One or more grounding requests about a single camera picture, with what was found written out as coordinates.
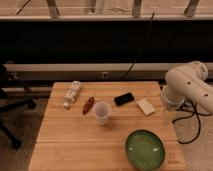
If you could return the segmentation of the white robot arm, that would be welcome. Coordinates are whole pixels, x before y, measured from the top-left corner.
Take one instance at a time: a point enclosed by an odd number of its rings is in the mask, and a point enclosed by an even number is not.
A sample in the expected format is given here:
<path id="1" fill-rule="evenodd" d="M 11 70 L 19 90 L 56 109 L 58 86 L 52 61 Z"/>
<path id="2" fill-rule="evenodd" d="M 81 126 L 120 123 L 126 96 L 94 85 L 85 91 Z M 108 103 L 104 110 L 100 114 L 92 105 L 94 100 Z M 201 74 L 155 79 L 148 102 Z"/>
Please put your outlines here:
<path id="1" fill-rule="evenodd" d="M 205 80 L 207 66 L 193 61 L 176 66 L 165 74 L 166 85 L 161 91 L 161 101 L 167 110 L 178 109 L 185 99 L 192 100 L 204 110 L 213 114 L 213 87 Z"/>

